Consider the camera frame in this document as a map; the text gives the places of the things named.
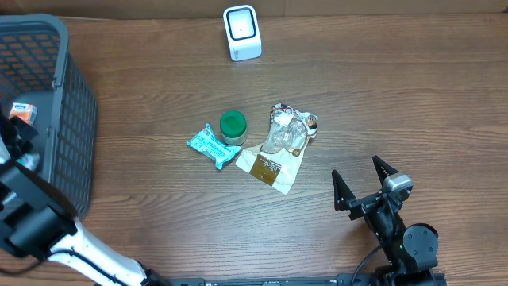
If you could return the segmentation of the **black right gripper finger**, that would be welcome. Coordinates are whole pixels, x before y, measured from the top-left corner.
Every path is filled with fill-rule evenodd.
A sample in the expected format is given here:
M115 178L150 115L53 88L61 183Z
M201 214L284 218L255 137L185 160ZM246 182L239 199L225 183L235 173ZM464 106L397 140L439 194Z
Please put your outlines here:
M346 211L350 209L350 204L356 201L356 197L343 180L337 170L332 171L334 186L334 208L336 211Z
M379 181L383 186L392 186L393 180L397 178L398 170L391 167L388 163L382 160L379 156L372 157Z

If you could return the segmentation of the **orange tissue pack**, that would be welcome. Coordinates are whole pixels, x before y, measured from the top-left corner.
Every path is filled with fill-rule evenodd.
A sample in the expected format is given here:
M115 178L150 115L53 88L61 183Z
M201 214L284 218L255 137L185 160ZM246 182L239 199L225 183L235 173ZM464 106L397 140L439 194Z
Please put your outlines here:
M38 109L33 104L14 102L9 118L20 118L23 122L33 126Z

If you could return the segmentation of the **beige clear snack bag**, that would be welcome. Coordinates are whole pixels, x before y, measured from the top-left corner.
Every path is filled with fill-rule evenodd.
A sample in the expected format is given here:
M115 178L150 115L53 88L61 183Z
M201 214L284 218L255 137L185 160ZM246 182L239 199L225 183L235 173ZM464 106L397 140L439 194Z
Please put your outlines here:
M317 131L317 115L277 103L271 109L266 140L241 151L236 166L286 195L296 180L306 147Z

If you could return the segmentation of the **green lid jar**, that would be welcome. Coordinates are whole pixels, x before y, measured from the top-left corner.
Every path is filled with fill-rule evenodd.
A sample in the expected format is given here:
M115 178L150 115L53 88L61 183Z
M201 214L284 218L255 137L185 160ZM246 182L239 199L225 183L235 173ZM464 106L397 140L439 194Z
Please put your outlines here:
M220 118L219 127L227 145L242 145L247 139L247 120L238 110L228 110Z

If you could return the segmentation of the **light teal wrapper pack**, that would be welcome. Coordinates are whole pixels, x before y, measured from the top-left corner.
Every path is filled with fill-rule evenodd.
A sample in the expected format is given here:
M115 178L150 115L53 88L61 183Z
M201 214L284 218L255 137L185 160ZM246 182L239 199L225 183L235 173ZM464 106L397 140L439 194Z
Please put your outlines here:
M213 160L218 170L222 170L223 166L241 151L240 146L226 145L218 140L208 123L206 123L204 129L194 135L186 144Z

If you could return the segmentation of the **teal tissue pack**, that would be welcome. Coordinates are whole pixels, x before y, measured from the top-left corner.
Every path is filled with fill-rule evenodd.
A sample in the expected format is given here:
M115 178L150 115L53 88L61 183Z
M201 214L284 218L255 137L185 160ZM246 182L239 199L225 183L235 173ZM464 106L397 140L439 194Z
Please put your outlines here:
M17 162L30 171L35 171L40 162L39 153L25 153L17 159Z

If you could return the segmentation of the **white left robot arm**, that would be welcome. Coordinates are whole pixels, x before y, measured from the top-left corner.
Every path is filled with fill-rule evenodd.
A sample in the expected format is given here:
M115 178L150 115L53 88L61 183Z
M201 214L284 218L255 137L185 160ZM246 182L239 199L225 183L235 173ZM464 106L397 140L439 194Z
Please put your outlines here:
M1 272L20 276L46 261L66 265L98 285L165 285L138 261L122 256L91 234L65 195L21 163L21 147L37 135L18 117L1 117L1 247L36 262Z

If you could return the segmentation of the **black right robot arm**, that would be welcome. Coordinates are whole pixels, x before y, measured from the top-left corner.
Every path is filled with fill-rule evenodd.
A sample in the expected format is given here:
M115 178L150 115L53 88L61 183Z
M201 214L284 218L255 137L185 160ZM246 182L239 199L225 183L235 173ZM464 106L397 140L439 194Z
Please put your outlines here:
M399 215L413 189L412 179L378 156L372 157L381 188L358 199L338 171L332 171L334 208L363 218L374 233L376 246L352 274L339 274L338 285L446 285L438 265L438 232L431 225L406 226Z

